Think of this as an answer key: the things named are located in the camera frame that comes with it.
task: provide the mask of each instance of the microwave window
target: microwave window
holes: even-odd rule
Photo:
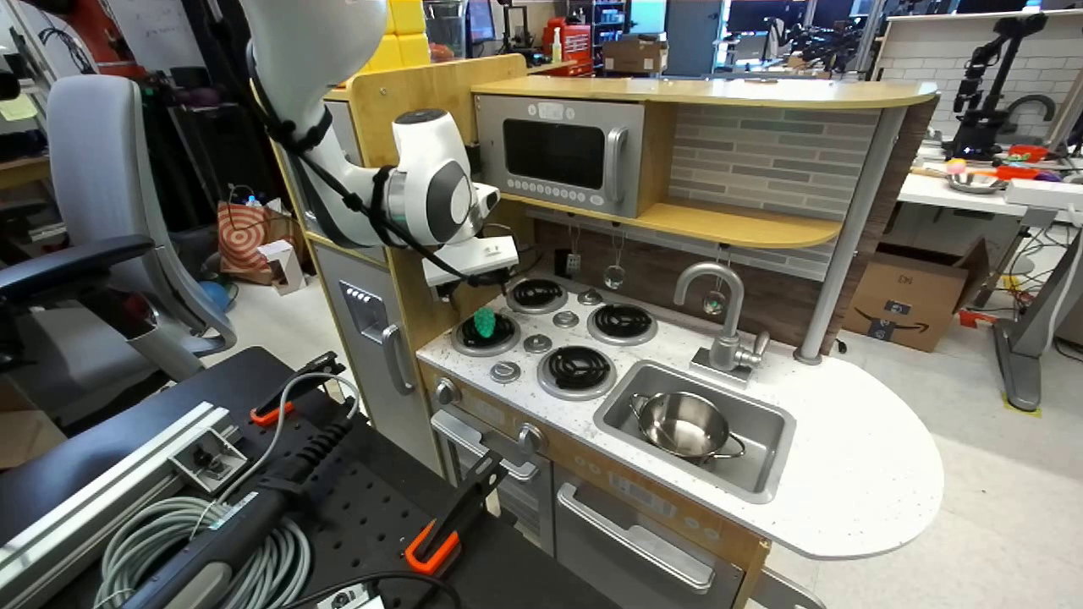
[[[604,189],[607,136],[586,124],[505,123],[505,162],[518,177]]]

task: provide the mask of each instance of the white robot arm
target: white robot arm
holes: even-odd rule
[[[310,177],[309,209],[328,235],[348,246],[415,246],[430,287],[518,265],[510,235],[477,235],[500,193],[470,184],[470,160],[448,112],[406,112],[394,123],[396,168],[351,166],[328,127],[323,99],[372,56],[386,0],[240,0],[240,6],[252,22],[254,81],[278,123],[272,136]]]

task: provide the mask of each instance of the chair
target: chair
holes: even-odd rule
[[[21,338],[0,347],[8,387],[73,434],[164,380],[193,375],[199,355],[236,336],[168,239],[140,87],[109,74],[61,79],[46,93],[46,138],[72,246],[0,269],[2,319]]]

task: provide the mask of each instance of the sink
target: sink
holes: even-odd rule
[[[653,446],[639,434],[639,408],[644,397],[657,391],[698,391],[712,399],[712,406],[729,418],[730,435],[740,438],[745,450],[737,456],[679,460],[678,453]],[[709,387],[657,362],[637,362],[610,391],[610,399],[597,412],[597,422],[630,438],[632,446],[663,456],[690,472],[712,477],[745,502],[757,503],[772,502],[794,434],[794,418],[784,408],[720,387]]]

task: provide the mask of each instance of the bottle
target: bottle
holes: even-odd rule
[[[566,31],[554,26],[553,31],[553,48],[549,48],[549,64],[562,64],[566,61]]]

